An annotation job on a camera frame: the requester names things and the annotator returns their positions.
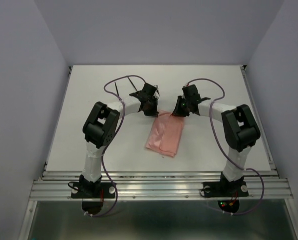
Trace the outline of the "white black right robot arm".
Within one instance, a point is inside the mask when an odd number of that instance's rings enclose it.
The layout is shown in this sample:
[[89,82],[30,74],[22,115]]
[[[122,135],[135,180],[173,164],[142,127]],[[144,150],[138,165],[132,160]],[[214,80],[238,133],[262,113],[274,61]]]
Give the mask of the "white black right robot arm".
[[[220,89],[222,95],[211,100],[209,97],[201,97],[194,84],[182,87],[183,94],[178,96],[172,115],[188,117],[190,114],[196,114],[209,118],[215,141],[227,159],[222,171],[224,180],[219,182],[219,191],[224,195],[230,195],[237,189],[236,182],[242,180],[247,156],[261,133],[248,105],[233,106],[217,102],[225,97],[224,89]],[[214,120],[223,125],[225,140],[229,146],[228,153],[225,153],[218,140]]]

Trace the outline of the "pink satin napkin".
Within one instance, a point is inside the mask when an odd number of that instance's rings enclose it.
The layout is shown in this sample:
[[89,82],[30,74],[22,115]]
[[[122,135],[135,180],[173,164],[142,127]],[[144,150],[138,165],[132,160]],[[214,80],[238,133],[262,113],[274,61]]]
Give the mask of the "pink satin napkin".
[[177,154],[183,128],[184,117],[161,110],[152,124],[145,147],[173,158]]

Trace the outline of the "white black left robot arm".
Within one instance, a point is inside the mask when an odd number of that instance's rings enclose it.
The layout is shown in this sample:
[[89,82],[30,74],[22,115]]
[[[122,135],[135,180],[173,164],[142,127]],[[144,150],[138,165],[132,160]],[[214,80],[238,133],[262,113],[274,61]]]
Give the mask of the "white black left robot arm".
[[108,147],[121,128],[127,115],[143,112],[145,116],[158,116],[159,91],[156,85],[145,83],[143,89],[110,104],[96,102],[82,128],[86,140],[86,159],[79,177],[83,191],[89,197],[100,192],[101,165]]

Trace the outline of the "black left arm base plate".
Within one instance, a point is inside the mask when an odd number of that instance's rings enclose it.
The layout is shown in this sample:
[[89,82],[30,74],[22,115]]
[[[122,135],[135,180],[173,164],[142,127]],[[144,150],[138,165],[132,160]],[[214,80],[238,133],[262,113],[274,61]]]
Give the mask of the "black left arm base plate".
[[71,188],[71,198],[73,199],[114,199],[116,192],[110,182],[96,183],[95,186],[86,187],[76,181],[70,181],[68,186]]

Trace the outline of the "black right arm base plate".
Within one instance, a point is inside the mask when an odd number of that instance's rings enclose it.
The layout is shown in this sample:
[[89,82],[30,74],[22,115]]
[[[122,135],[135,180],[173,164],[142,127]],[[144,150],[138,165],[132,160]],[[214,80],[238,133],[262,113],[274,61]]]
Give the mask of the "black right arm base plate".
[[220,183],[219,181],[203,182],[203,188],[200,195],[205,198],[230,198],[230,197],[248,197],[249,192],[246,183]]

